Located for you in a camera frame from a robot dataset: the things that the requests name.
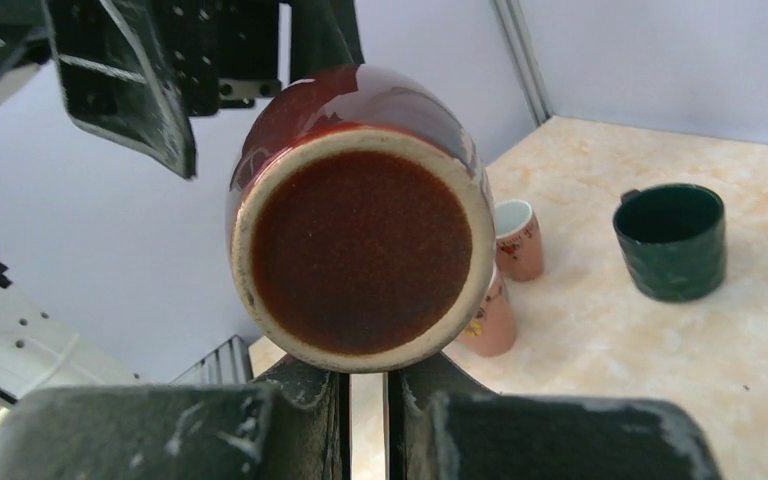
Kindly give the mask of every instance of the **mug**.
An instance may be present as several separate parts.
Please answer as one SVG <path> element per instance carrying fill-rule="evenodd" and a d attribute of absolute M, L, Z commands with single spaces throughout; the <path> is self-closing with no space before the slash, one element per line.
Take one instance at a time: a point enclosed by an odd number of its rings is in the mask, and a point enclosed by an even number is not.
<path fill-rule="evenodd" d="M 627 192 L 614 231 L 634 285 L 648 297 L 696 300 L 725 279 L 725 205 L 705 187 L 675 183 Z"/>
<path fill-rule="evenodd" d="M 531 204 L 508 200 L 496 205 L 496 264 L 513 280 L 543 274 L 543 239 Z"/>
<path fill-rule="evenodd" d="M 228 194 L 234 283 L 290 355 L 400 368 L 478 308 L 492 208 L 475 146 L 440 100 L 383 68 L 327 70 L 275 97 L 246 138 Z"/>
<path fill-rule="evenodd" d="M 516 323 L 505 279 L 494 268 L 481 306 L 457 341 L 482 357 L 494 357 L 510 350 L 515 340 Z"/>

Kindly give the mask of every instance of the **metal frame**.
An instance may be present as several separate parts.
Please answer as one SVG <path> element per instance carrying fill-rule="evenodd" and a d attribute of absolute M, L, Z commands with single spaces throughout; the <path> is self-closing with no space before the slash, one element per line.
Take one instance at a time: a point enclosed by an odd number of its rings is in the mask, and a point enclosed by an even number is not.
<path fill-rule="evenodd" d="M 253 377 L 246 342 L 234 335 L 172 383 L 174 385 L 240 385 Z"/>
<path fill-rule="evenodd" d="M 537 58 L 531 46 L 531 36 L 519 0 L 492 0 L 499 26 L 508 44 L 525 101 L 531 107 L 534 123 L 540 126 L 552 117 L 552 106 L 546 85 L 540 75 Z"/>

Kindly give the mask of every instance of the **dark green mug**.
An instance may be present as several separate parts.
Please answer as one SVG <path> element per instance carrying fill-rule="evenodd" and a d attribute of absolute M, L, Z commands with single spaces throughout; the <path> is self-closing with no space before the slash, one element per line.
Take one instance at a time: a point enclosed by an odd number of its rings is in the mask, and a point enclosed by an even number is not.
<path fill-rule="evenodd" d="M 665 302 L 696 300 L 726 275 L 723 200 L 699 185 L 674 183 L 622 196 L 614 231 L 634 285 Z"/>

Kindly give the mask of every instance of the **wall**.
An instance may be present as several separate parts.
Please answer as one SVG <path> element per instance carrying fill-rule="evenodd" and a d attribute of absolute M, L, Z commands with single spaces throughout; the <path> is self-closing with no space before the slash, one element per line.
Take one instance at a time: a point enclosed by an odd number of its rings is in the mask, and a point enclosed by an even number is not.
<path fill-rule="evenodd" d="M 439 94 L 493 159 L 533 125 L 492 9 L 417 3 L 359 1 L 367 60 Z M 257 113 L 194 122 L 199 178 L 183 182 L 75 128 L 44 70 L 0 109 L 0 253 L 11 276 L 147 378 L 172 380 L 232 334 L 257 335 L 223 227 L 228 177 Z"/>
<path fill-rule="evenodd" d="M 520 3 L 556 114 L 768 143 L 768 1 Z"/>

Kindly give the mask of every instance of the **marble table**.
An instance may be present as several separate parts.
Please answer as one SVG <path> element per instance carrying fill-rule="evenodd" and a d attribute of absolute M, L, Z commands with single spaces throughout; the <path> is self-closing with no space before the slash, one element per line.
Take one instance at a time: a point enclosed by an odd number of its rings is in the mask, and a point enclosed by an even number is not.
<path fill-rule="evenodd" d="M 553 118 L 488 174 L 496 201 L 534 206 L 546 274 L 508 281 L 512 351 L 446 353 L 502 393 L 670 400 L 702 426 L 727 479 L 767 479 L 768 146 Z M 623 192 L 667 182 L 726 203 L 727 280 L 683 305 L 635 290 L 611 227 Z M 258 374 L 283 352 L 262 339 L 250 354 Z M 353 478 L 383 479 L 381 376 L 353 377 L 352 394 Z"/>

